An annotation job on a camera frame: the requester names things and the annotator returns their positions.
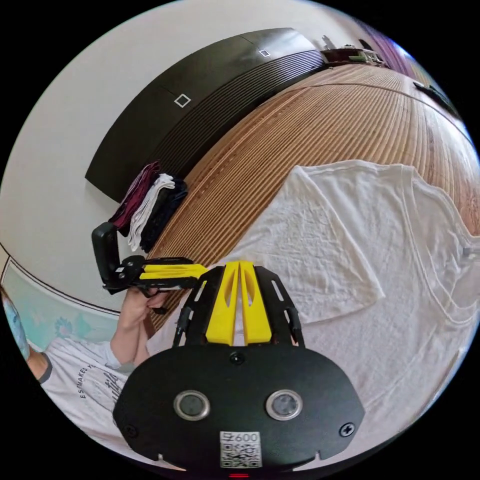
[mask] white cloth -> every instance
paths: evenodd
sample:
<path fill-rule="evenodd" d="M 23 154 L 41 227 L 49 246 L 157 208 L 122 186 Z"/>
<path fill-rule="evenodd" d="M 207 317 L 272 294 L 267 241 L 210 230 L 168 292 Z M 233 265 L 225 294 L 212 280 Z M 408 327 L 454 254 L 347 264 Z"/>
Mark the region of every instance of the white cloth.
<path fill-rule="evenodd" d="M 411 166 L 346 160 L 291 171 L 219 263 L 277 273 L 306 347 L 347 373 L 366 410 L 344 452 L 301 469 L 365 452 L 425 410 L 476 326 L 480 265 L 463 249 L 479 247 L 450 197 Z M 151 354 L 171 346 L 178 313 L 149 340 Z"/>
<path fill-rule="evenodd" d="M 152 461 L 135 453 L 117 428 L 112 411 L 127 376 L 110 342 L 93 343 L 56 338 L 44 351 L 51 369 L 41 386 L 55 405 L 90 438 L 125 457 L 150 465 L 175 469 L 164 461 Z"/>
<path fill-rule="evenodd" d="M 142 240 L 142 231 L 152 213 L 152 210 L 157 202 L 159 192 L 161 189 L 174 189 L 174 178 L 166 173 L 162 173 L 155 180 L 145 195 L 140 206 L 132 215 L 130 220 L 130 231 L 128 233 L 128 245 L 131 251 L 134 252 L 140 246 Z"/>

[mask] black wardrobe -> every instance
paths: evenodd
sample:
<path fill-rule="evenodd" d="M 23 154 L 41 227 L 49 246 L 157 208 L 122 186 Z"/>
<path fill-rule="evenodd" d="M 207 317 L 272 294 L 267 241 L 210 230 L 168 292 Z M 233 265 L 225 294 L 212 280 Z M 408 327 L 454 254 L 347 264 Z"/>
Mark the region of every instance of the black wardrobe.
<path fill-rule="evenodd" d="M 253 31 L 206 46 L 131 101 L 103 138 L 85 178 L 117 202 L 155 160 L 163 172 L 183 179 L 258 105 L 322 68 L 320 52 L 292 28 Z"/>

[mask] stack of clothes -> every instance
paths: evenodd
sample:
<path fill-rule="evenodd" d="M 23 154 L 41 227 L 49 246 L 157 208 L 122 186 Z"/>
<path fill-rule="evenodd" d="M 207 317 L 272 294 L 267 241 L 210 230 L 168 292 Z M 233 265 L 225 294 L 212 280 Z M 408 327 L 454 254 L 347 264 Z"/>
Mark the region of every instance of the stack of clothes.
<path fill-rule="evenodd" d="M 183 180 L 160 173 L 158 161 L 150 163 L 138 174 L 108 221 L 128 238 L 132 252 L 141 247 L 148 253 L 187 193 Z"/>

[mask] striped floor mat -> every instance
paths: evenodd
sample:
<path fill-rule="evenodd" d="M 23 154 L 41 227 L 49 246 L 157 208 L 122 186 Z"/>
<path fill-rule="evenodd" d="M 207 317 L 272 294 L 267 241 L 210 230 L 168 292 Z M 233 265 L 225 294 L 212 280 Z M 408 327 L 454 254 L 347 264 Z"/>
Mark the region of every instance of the striped floor mat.
<path fill-rule="evenodd" d="M 480 233 L 479 164 L 462 125 L 411 79 L 346 65 L 284 90 L 225 135 L 188 175 L 189 195 L 149 258 L 214 264 L 267 207 L 293 166 L 347 159 L 414 165 L 452 197 L 472 233 Z M 181 296 L 173 293 L 165 306 L 172 311 Z M 153 315 L 154 329 L 167 318 Z"/>

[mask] fisheye camera view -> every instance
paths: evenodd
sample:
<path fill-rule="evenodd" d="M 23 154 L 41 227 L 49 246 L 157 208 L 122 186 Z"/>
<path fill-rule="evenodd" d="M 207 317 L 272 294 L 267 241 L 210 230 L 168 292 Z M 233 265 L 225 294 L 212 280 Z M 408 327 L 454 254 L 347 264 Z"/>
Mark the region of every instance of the fisheye camera view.
<path fill-rule="evenodd" d="M 19 132 L 0 225 L 18 362 L 167 478 L 355 463 L 429 410 L 479 324 L 461 113 L 312 1 L 179 0 L 98 38 Z"/>

